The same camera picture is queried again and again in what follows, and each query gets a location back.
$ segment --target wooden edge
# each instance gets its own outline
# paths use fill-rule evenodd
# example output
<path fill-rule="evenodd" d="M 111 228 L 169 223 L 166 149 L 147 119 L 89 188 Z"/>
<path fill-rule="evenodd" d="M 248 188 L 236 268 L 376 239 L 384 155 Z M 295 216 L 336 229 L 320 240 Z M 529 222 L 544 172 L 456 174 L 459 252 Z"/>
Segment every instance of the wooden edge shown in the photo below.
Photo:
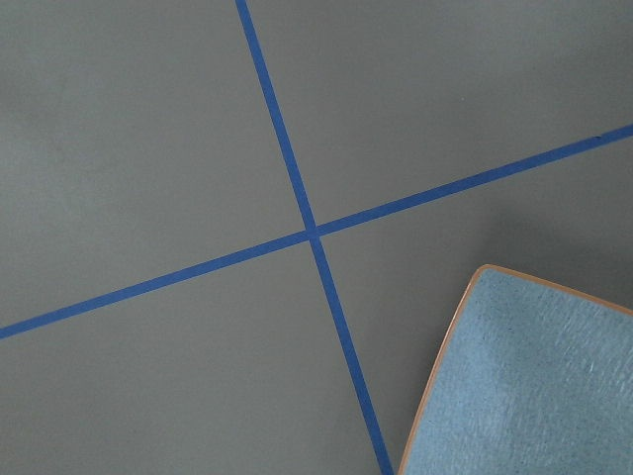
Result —
<path fill-rule="evenodd" d="M 525 279 L 531 282 L 535 282 L 537 284 L 545 285 L 547 287 L 551 287 L 556 290 L 567 292 L 568 294 L 572 294 L 577 297 L 590 300 L 594 303 L 600 304 L 609 309 L 612 309 L 612 310 L 615 310 L 615 311 L 618 311 L 618 312 L 621 312 L 623 314 L 633 317 L 633 310 L 627 309 L 626 307 L 621 307 L 619 305 L 613 304 L 611 302 L 607 302 L 602 299 L 598 299 L 584 292 L 580 292 L 578 290 L 571 289 L 569 287 L 565 287 L 560 284 L 555 284 L 554 282 L 540 279 L 538 277 L 534 277 L 533 275 L 517 272 L 516 270 L 506 269 L 505 267 L 500 267 L 498 265 L 492 265 L 492 264 L 482 265 L 480 268 L 478 268 L 475 271 L 475 273 L 473 274 L 473 277 L 471 277 L 471 280 L 469 281 L 468 286 L 466 287 L 466 291 L 464 292 L 464 295 L 462 296 L 462 299 L 460 300 L 459 305 L 457 306 L 457 310 L 455 311 L 453 320 L 451 320 L 451 323 L 448 326 L 448 331 L 446 332 L 446 335 L 444 336 L 444 339 L 442 340 L 442 344 L 440 346 L 439 352 L 437 353 L 437 358 L 435 358 L 435 363 L 433 364 L 433 369 L 431 369 L 431 374 L 429 375 L 428 381 L 426 382 L 426 387 L 424 388 L 422 399 L 417 408 L 417 412 L 415 413 L 415 418 L 413 419 L 413 425 L 411 426 L 411 431 L 408 434 L 407 445 L 405 446 L 405 452 L 403 453 L 403 458 L 400 464 L 400 469 L 398 470 L 398 475 L 405 475 L 405 470 L 407 469 L 408 457 L 410 456 L 411 448 L 413 446 L 413 440 L 415 439 L 415 433 L 417 432 L 419 423 L 422 419 L 422 414 L 424 413 L 426 403 L 428 402 L 428 399 L 430 398 L 430 394 L 433 389 L 433 385 L 435 383 L 435 378 L 437 377 L 439 368 L 442 365 L 442 360 L 444 359 L 444 353 L 446 352 L 448 343 L 451 337 L 453 336 L 453 332 L 455 331 L 455 328 L 457 327 L 457 323 L 459 322 L 459 318 L 461 317 L 462 312 L 466 308 L 466 303 L 468 302 L 468 298 L 471 296 L 471 293 L 473 291 L 473 288 L 475 287 L 475 284 L 480 279 L 482 273 L 488 269 L 496 270 L 497 272 L 513 275 L 514 277 L 519 277 L 521 279 Z"/>

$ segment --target blue tape line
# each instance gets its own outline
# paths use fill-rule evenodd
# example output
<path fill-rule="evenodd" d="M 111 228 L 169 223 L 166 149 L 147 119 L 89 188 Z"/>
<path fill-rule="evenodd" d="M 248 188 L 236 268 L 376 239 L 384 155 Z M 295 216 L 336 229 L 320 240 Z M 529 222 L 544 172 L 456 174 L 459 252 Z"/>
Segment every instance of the blue tape line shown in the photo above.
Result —
<path fill-rule="evenodd" d="M 327 298 L 327 303 L 329 304 L 329 308 L 332 313 L 332 318 L 334 319 L 336 332 L 343 349 L 343 354 L 345 355 L 349 374 L 351 375 L 352 382 L 354 383 L 356 396 L 363 413 L 363 418 L 365 419 L 365 425 L 367 426 L 367 431 L 369 432 L 378 464 L 383 475 L 393 475 L 394 470 L 392 468 L 392 463 L 389 459 L 387 447 L 385 446 L 385 441 L 383 440 L 383 435 L 378 425 L 378 418 L 376 417 L 374 406 L 371 398 L 369 397 L 369 390 L 367 389 L 367 384 L 365 383 L 365 378 L 363 377 L 360 361 L 358 360 L 356 349 L 354 348 L 349 327 L 345 321 L 345 315 L 343 314 L 340 299 L 338 298 L 338 293 L 336 292 L 336 287 L 329 269 L 329 264 L 327 263 L 325 251 L 323 250 L 323 245 L 317 234 L 317 224 L 310 206 L 310 201 L 308 200 L 306 187 L 304 186 L 304 182 L 299 171 L 299 165 L 295 159 L 290 138 L 288 137 L 288 133 L 286 131 L 286 126 L 275 96 L 273 84 L 270 79 L 270 75 L 268 74 L 264 55 L 259 45 L 257 34 L 255 33 L 255 27 L 253 26 L 253 22 L 250 18 L 248 5 L 245 0 L 235 0 L 235 5 L 244 28 L 244 34 L 248 42 L 248 47 L 250 48 L 253 63 L 255 64 L 255 69 L 257 71 L 257 76 L 259 77 L 259 83 L 261 84 L 261 90 L 264 94 L 266 105 L 268 106 L 270 118 L 273 122 L 275 133 L 277 134 L 279 147 L 281 148 L 284 161 L 286 162 L 288 176 L 290 177 L 293 189 L 295 190 L 297 204 L 299 205 L 299 210 L 304 220 L 306 231 L 310 236 L 310 244 L 315 257 L 316 267 L 318 268 L 318 274 Z"/>
<path fill-rule="evenodd" d="M 367 389 L 365 378 L 363 377 L 363 371 L 361 370 L 360 361 L 354 349 L 354 343 L 352 336 L 349 332 L 349 327 L 345 321 L 345 315 L 336 292 L 336 286 L 334 285 L 334 278 L 332 277 L 329 264 L 327 263 L 327 257 L 325 256 L 325 250 L 323 244 L 318 237 L 311 237 L 310 245 L 315 255 L 316 268 L 318 269 L 318 275 L 329 304 L 329 309 L 332 312 L 334 318 L 334 324 L 336 326 L 336 332 L 338 333 L 338 339 L 340 345 L 343 348 L 343 354 L 345 355 L 345 361 L 349 368 L 349 373 L 352 377 L 354 389 L 356 390 L 356 396 L 363 409 L 363 418 L 365 419 L 365 426 L 369 432 L 369 436 L 374 445 L 374 451 L 376 458 L 378 459 L 378 465 L 384 475 L 394 473 L 387 447 L 383 440 L 383 436 L 378 425 L 378 419 L 374 413 L 373 404 Z"/>
<path fill-rule="evenodd" d="M 268 112 L 273 123 L 273 128 L 275 129 L 275 134 L 277 135 L 277 141 L 279 142 L 281 153 L 284 157 L 284 161 L 286 162 L 286 169 L 288 170 L 290 182 L 292 183 L 293 190 L 295 191 L 295 198 L 299 204 L 299 211 L 301 212 L 301 217 L 304 220 L 304 226 L 306 226 L 307 230 L 313 230 L 317 226 L 315 216 L 313 215 L 310 202 L 308 201 L 308 193 L 306 193 L 304 180 L 301 177 L 299 166 L 295 160 L 295 153 L 293 152 L 293 147 L 290 143 L 288 132 L 286 131 L 284 118 L 281 114 L 279 103 L 277 102 L 277 96 L 275 95 L 275 90 L 273 89 L 273 84 L 270 80 L 270 75 L 268 74 L 268 67 L 266 66 L 264 54 L 259 45 L 257 34 L 255 33 L 255 27 L 250 18 L 248 6 L 246 5 L 245 0 L 235 0 L 235 5 L 237 6 L 237 12 L 239 13 L 239 18 L 244 28 L 244 35 L 246 36 L 250 54 L 253 58 L 253 63 L 255 64 L 255 70 L 257 71 L 259 84 L 264 94 L 264 99 L 266 100 L 266 106 L 268 106 Z"/>
<path fill-rule="evenodd" d="M 59 322 L 60 320 L 69 319 L 70 317 L 75 317 L 101 307 L 106 307 L 107 305 L 131 299 L 132 297 L 136 297 L 153 290 L 177 284 L 178 282 L 183 282 L 203 274 L 208 274 L 209 272 L 222 269 L 223 267 L 228 267 L 245 260 L 269 254 L 271 252 L 275 252 L 276 250 L 290 247 L 300 242 L 305 242 L 308 238 L 308 234 L 305 231 L 279 237 L 262 244 L 254 245 L 253 247 L 249 247 L 247 249 L 239 250 L 216 259 L 208 260 L 200 264 L 192 265 L 191 267 L 186 267 L 169 274 L 161 275 L 160 277 L 140 282 L 124 289 L 115 290 L 109 294 L 88 299 L 69 307 L 64 307 L 63 309 L 48 312 L 22 322 L 17 322 L 16 324 L 0 329 L 0 339 L 28 332 L 45 325 Z"/>
<path fill-rule="evenodd" d="M 414 206 L 439 200 L 445 196 L 469 190 L 471 188 L 475 188 L 476 186 L 484 185 L 486 183 L 520 173 L 521 171 L 546 165 L 548 163 L 552 163 L 553 161 L 561 160 L 563 158 L 577 155 L 584 151 L 598 148 L 609 143 L 618 142 L 623 139 L 628 139 L 630 137 L 633 137 L 633 124 L 614 131 L 605 132 L 601 136 L 595 136 L 583 141 L 563 145 L 559 148 L 554 148 L 553 150 L 545 151 L 537 155 L 528 156 L 527 158 L 523 158 L 498 168 L 483 171 L 482 173 L 462 178 L 461 180 L 453 181 L 421 193 L 401 198 L 400 200 L 392 201 L 375 208 L 370 208 L 369 210 L 330 221 L 329 223 L 325 223 L 317 227 L 318 235 L 330 235 L 353 226 L 362 225 L 363 223 L 377 220 Z"/>

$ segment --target gray surface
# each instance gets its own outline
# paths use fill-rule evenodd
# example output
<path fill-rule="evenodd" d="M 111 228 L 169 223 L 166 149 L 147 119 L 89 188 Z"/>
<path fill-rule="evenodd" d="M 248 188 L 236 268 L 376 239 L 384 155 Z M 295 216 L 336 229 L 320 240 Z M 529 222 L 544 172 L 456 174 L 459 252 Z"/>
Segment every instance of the gray surface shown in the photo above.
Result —
<path fill-rule="evenodd" d="M 251 7 L 320 223 L 633 122 L 630 2 Z M 301 228 L 232 2 L 11 2 L 0 22 L 0 325 Z M 481 263 L 633 306 L 632 146 L 324 240 L 395 466 Z M 302 246 L 0 341 L 0 460 L 22 470 L 8 473 L 209 473 L 218 459 L 377 473 L 321 293 Z M 253 314 L 265 332 L 243 322 Z M 220 326 L 206 346 L 182 319 L 243 332 Z M 270 389 L 253 393 L 271 418 L 242 413 L 259 349 L 279 369 L 274 391 L 252 383 Z M 159 375 L 170 355 L 177 384 Z"/>
<path fill-rule="evenodd" d="M 252 11 L 320 222 L 631 122 L 630 0 Z"/>
<path fill-rule="evenodd" d="M 633 314 L 487 268 L 458 319 L 406 475 L 633 472 Z"/>
<path fill-rule="evenodd" d="M 378 473 L 306 244 L 0 344 L 0 472 Z"/>
<path fill-rule="evenodd" d="M 482 264 L 633 308 L 632 177 L 621 142 L 324 239 L 395 464 Z"/>
<path fill-rule="evenodd" d="M 232 3 L 4 3 L 0 43 L 0 324 L 302 227 Z"/>

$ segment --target light blue object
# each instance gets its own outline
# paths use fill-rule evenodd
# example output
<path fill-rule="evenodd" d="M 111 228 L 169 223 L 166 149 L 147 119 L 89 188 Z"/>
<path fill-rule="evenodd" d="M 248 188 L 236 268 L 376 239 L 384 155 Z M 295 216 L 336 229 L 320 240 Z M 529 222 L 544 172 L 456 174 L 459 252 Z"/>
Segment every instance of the light blue object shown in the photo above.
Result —
<path fill-rule="evenodd" d="M 633 318 L 484 268 L 429 382 L 405 475 L 633 474 Z"/>

